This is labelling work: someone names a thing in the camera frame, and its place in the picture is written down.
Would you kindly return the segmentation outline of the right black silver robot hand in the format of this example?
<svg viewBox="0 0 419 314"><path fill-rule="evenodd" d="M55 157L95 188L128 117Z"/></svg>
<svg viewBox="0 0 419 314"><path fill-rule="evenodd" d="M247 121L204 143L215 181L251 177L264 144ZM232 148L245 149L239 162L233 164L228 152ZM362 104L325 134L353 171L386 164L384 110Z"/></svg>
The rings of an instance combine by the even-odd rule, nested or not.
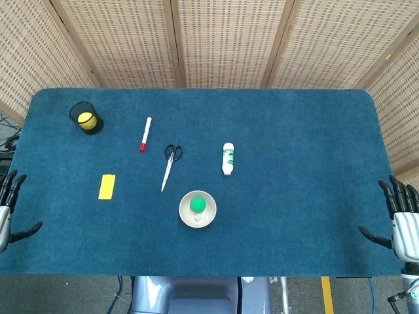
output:
<svg viewBox="0 0 419 314"><path fill-rule="evenodd" d="M392 238L371 233L360 226L359 231L369 241L392 250L402 261L418 262L418 191L410 184L403 184L390 175L391 185L379 180L392 225Z"/></svg>

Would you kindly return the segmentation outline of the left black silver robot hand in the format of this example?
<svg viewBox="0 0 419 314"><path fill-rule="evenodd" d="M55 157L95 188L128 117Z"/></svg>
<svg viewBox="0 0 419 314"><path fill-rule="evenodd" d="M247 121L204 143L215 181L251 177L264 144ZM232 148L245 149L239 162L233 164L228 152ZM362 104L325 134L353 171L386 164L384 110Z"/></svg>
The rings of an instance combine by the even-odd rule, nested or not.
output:
<svg viewBox="0 0 419 314"><path fill-rule="evenodd" d="M42 227L43 222L36 222L30 229L12 233L11 223L14 214L18 194L22 183L27 175L23 174L14 180L17 170L12 170L7 175L1 176L1 253L3 253L8 244L21 241L36 234Z"/></svg>

